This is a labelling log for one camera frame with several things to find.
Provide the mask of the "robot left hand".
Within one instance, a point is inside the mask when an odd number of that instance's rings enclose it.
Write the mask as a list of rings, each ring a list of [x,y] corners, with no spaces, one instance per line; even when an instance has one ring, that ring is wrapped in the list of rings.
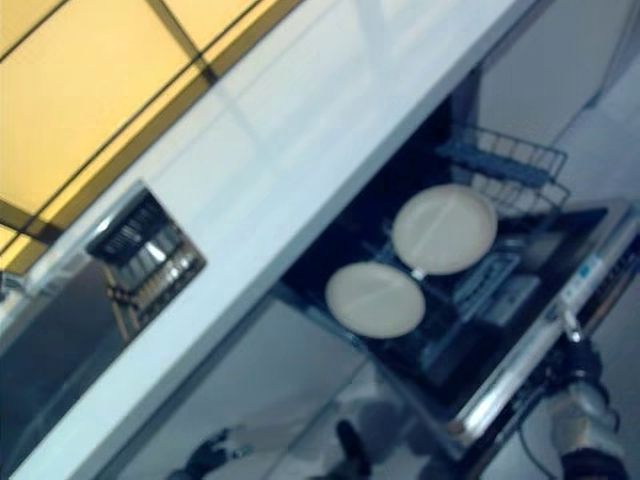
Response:
[[[227,427],[206,438],[191,454],[186,468],[204,477],[230,461],[250,455],[253,447],[237,439],[239,431],[238,427]]]

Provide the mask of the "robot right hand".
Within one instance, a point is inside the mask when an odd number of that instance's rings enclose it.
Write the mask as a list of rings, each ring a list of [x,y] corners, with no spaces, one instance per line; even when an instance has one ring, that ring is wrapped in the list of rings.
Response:
[[[603,372],[599,353],[571,310],[564,309],[561,319],[567,339],[565,356],[567,376],[572,381],[582,380],[598,384]]]

